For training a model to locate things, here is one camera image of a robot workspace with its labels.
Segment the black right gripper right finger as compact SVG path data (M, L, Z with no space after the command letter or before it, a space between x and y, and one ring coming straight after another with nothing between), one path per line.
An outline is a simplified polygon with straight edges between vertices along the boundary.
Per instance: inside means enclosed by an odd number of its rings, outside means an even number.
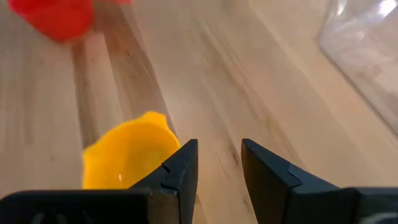
M251 139L241 160L258 223L397 223L395 187L339 188Z

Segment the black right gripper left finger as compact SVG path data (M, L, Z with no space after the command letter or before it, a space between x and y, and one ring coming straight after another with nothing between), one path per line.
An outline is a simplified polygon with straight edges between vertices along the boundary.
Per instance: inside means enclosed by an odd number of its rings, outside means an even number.
M1 223L191 223L198 141L124 190L27 190L1 199Z

